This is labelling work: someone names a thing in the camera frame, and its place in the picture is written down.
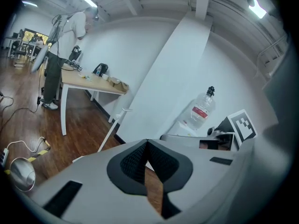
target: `white wall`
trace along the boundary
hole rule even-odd
[[[212,21],[187,13],[152,65],[117,134],[125,141],[159,137],[179,97],[188,85],[208,40]]]
[[[128,108],[142,81],[177,23],[138,19],[107,24],[89,33],[78,43],[83,50],[81,66],[93,71],[99,63],[109,66],[108,75],[129,85],[117,111]],[[112,113],[117,95],[98,93],[96,100]]]
[[[52,19],[48,16],[24,8],[17,13],[12,28],[7,31],[6,36],[12,36],[14,32],[19,33],[20,29],[30,29],[44,35],[49,35],[52,29]],[[8,46],[9,41],[4,42],[4,47]]]
[[[187,76],[184,69],[182,71],[182,76],[178,79],[185,80],[188,85],[184,92],[178,94],[177,102],[169,107],[169,109],[172,109],[171,115],[168,119],[165,119],[164,124],[159,127],[159,131],[152,136],[140,137],[139,130],[134,132],[127,128],[137,122],[137,120],[131,119],[133,113],[128,113],[117,133],[124,141],[129,142],[140,138],[158,139],[160,135],[168,130],[187,104],[196,98],[199,93],[206,92],[211,85],[216,90],[214,97],[216,109],[198,130],[199,136],[206,136],[208,128],[218,126],[227,115],[241,109],[247,111],[258,133],[277,122],[275,113],[262,91],[264,80],[261,78],[253,79],[255,74],[254,64],[240,50],[218,35],[210,34],[194,75]],[[139,100],[138,103],[139,106],[144,105],[142,100]],[[151,121],[146,120],[145,122],[146,125],[140,127],[140,129],[151,129]]]

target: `plastic water bottle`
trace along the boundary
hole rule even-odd
[[[180,136],[197,136],[198,130],[215,109],[213,100],[215,89],[210,86],[206,94],[199,94],[197,98],[179,115],[177,121],[167,134]]]

